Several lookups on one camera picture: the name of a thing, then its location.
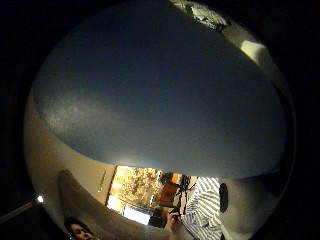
striped shirt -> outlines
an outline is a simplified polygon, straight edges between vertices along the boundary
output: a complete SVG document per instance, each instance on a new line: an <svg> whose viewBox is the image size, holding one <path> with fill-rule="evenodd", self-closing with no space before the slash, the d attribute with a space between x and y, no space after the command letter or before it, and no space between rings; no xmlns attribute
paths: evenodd
<svg viewBox="0 0 320 240"><path fill-rule="evenodd" d="M217 178L199 177L195 190L187 202L183 225L200 240L220 240L220 197Z"/></svg>

hand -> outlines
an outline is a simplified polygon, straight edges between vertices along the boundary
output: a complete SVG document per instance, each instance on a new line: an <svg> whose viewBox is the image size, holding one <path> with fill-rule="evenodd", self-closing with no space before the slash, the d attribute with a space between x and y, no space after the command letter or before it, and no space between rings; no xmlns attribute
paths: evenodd
<svg viewBox="0 0 320 240"><path fill-rule="evenodd" d="M178 212L168 214L167 225L172 232L176 232L182 225L180 214Z"/></svg>

person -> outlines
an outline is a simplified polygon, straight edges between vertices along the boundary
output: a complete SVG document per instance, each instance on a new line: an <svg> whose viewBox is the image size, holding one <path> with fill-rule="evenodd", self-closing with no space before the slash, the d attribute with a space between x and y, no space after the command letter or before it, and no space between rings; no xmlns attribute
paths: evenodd
<svg viewBox="0 0 320 240"><path fill-rule="evenodd" d="M90 229L81 221L76 218L66 218L64 226L71 234L71 236L77 240L97 240Z"/></svg>
<svg viewBox="0 0 320 240"><path fill-rule="evenodd" d="M165 229L170 240L223 239L220 221L219 182L217 178L199 177L186 205L186 213L170 213Z"/></svg>

wall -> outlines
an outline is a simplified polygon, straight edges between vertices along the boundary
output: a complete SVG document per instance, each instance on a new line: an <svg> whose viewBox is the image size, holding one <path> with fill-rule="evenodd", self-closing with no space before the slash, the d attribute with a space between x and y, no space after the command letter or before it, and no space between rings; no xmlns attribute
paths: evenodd
<svg viewBox="0 0 320 240"><path fill-rule="evenodd" d="M51 134L34 108L32 94L28 99L24 123L24 151L29 175L35 190L44 196L44 207L53 220L61 226L57 177L63 169L68 169L96 200L104 204L115 166L89 159ZM105 170L103 189L98 192Z"/></svg>

hair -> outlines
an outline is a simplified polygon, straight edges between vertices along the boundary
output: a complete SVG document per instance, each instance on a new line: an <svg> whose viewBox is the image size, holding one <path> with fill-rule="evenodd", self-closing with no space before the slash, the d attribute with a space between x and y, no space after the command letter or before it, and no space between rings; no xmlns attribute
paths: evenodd
<svg viewBox="0 0 320 240"><path fill-rule="evenodd" d="M71 236L73 238L77 238L71 228L72 224L77 224L81 227L83 227L85 230L87 230L89 233L91 233L93 235L93 233L90 231L90 229L87 227L87 225L85 225L83 222L81 222L80 220L74 218L74 217L68 217L65 219L64 221L64 226L66 227L66 229L68 230L68 232L71 234Z"/></svg>

